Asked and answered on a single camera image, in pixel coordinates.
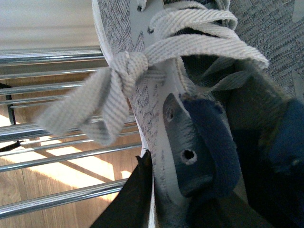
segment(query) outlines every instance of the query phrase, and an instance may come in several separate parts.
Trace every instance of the blue shoe tongue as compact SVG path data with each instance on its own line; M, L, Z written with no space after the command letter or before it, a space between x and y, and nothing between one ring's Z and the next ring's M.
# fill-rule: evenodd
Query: blue shoe tongue
M267 156L276 172L288 173L304 162L304 104L298 100L289 107L277 127Z
M236 145L221 117L222 108L208 99L189 96L182 96L182 103L215 164L216 175L212 186L195 196L194 204L199 205L209 199L230 194L238 183L241 170Z

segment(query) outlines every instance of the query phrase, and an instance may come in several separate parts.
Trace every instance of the shoelace bow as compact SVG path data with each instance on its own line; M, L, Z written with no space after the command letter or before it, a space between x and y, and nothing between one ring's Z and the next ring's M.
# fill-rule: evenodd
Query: shoelace bow
M219 0L223 9L229 1ZM223 21L227 27L217 23ZM91 75L86 83L73 91L70 96L48 108L38 123L52 134L63 134L71 128L80 128L89 138L109 145L116 140L129 115L126 98L134 92L135 86L143 78L162 82L166 75L153 68L168 59L181 61L181 56L213 55L219 58L201 76L202 78L231 66L236 59L250 59L261 69L268 66L267 59L255 48L248 46L235 34L236 17L227 10L207 9L195 1L181 1L166 5L151 20L157 42L143 52L123 52ZM184 28L208 33L175 34ZM242 86L250 75L240 71L226 76L211 88L195 87L199 92L228 90ZM186 76L180 78L186 91L192 91ZM100 110L103 119L90 121L90 117Z

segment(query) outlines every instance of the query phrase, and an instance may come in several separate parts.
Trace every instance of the metal bar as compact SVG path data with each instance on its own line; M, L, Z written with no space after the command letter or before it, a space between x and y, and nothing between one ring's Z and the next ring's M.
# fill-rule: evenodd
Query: metal bar
M119 192L127 179L65 191L0 206L0 219Z
M123 130L127 130L130 128L135 128L137 126L124 126ZM39 140L32 140L32 141L23 141L20 142L20 145L30 145L30 144L34 144L34 143L43 143L43 142L49 142L49 141L53 141L53 140L61 140L61 139L70 139L70 138L75 138L75 137L80 137L80 136L85 136L85 134L83 133L79 133L79 134L70 134L70 135L64 135L64 136L59 136L59 137L52 137L52 138L48 138L48 139L39 139Z
M30 72L30 73L21 73L21 74L0 75L0 79L16 79L16 78L25 78L25 77L70 75L70 74L80 74L80 73L92 73L95 71L98 71L98 68Z
M11 107L11 109L17 109L17 108L30 108L30 107L35 107L35 106L40 106L40 105L52 105L56 101L48 101L48 102L43 102L43 103L33 103L33 104L23 104L23 105L14 105Z
M120 133L118 137L124 137L124 136L130 136L134 134L138 134L138 131L133 131L133 132L126 132L126 133ZM55 144L50 144L50 145L44 145L44 146L37 146L33 148L26 148L26 149L19 149L19 150L14 150L14 151L7 151L7 152L2 152L0 153L0 157L7 156L7 155L13 155L13 154L19 154L19 153L26 153L26 152L31 152L31 151L40 151L40 150L48 150L48 149L54 149L58 147L64 147L64 146L72 146L76 144L81 144L81 143L89 143L94 140L92 139L81 139L81 140L74 140L74 141L69 141L69 142L59 142Z
M52 101L52 100L58 100L58 99L65 98L65 97L68 97L68 95L31 97L31 98L0 101L0 105L10 105L10 104L16 105L16 104L22 104L22 103L38 102L38 101Z
M12 88L7 88L7 89L1 89L0 95L11 95L11 94L22 94L22 93L70 89L70 88L80 87L84 83L85 83L84 81L80 81L80 82L63 82L63 83L42 84L42 85L18 86L18 87L12 87Z
M102 117L96 116L91 118L91 120L92 122L97 122L102 120ZM136 121L134 115L130 115L127 118L125 124L135 124L135 123ZM75 132L75 131L79 131L79 129L71 128L69 130L69 132ZM36 137L42 137L48 135L51 135L51 133L49 133L46 129L43 129L33 123L30 124L23 123L13 126L0 127L0 143L28 139L28 138L36 138Z
M0 52L0 66L75 62L104 58L99 46L9 50Z
M63 162L63 161L78 159L78 158L85 158L85 157L95 156L95 155L104 154L104 153L129 150L129 149L139 148L141 146L142 146L141 143L131 143L131 144L125 145L124 147L121 147L121 145L120 145L120 146L115 146L115 147L109 147L106 149L77 152L77 153L65 154L65 155L60 155L60 156L54 156L51 158L43 158L43 159L37 159L37 160L33 160L33 161L25 161L25 162L10 164L10 165L3 165L3 166L0 166L0 172L24 169L27 167L51 164L51 163L55 163L55 162Z

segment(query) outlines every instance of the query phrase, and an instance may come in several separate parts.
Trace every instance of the wooden floor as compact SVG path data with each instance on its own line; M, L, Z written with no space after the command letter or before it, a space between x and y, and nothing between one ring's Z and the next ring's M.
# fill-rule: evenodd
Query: wooden floor
M40 83L64 82L81 80L87 74L40 77L18 80L2 80L11 86L34 85ZM41 95L63 94L66 91L41 92L28 95L14 95L13 99L35 97ZM41 112L43 106L17 109L18 123L32 122ZM7 108L0 106L0 126L9 125ZM31 144L30 147L50 143L67 142L84 137L48 141ZM139 135L118 138L115 145L140 142ZM46 158L54 155L69 154L101 148L94 142L87 142L45 151L27 152L22 154L0 157L0 165L22 161ZM109 154L91 156L60 163L36 166L16 171L0 173L0 205L6 205L21 200L33 199L67 190L96 185L104 182L127 178L135 168L135 156L140 149L133 149ZM32 212L0 220L0 228L88 228L100 213L113 200L116 194L88 199L59 207Z

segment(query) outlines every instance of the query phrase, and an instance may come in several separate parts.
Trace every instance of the hole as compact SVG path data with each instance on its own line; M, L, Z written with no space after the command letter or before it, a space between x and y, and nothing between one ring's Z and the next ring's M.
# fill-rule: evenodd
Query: hole
M153 33L153 32L154 32L154 30L153 30L153 29L150 29L150 27L148 27L147 32L148 32L148 34L151 34L151 33Z
M167 117L168 122L170 122L174 118L174 111L171 107L167 108L166 117Z
M192 150L184 150L181 152L181 161L186 164L186 165L192 165L194 164L197 159L198 159L198 156L197 154L195 153L195 151L192 151Z
M188 160L194 157L193 151L185 150L184 155L185 155L185 158L188 159Z

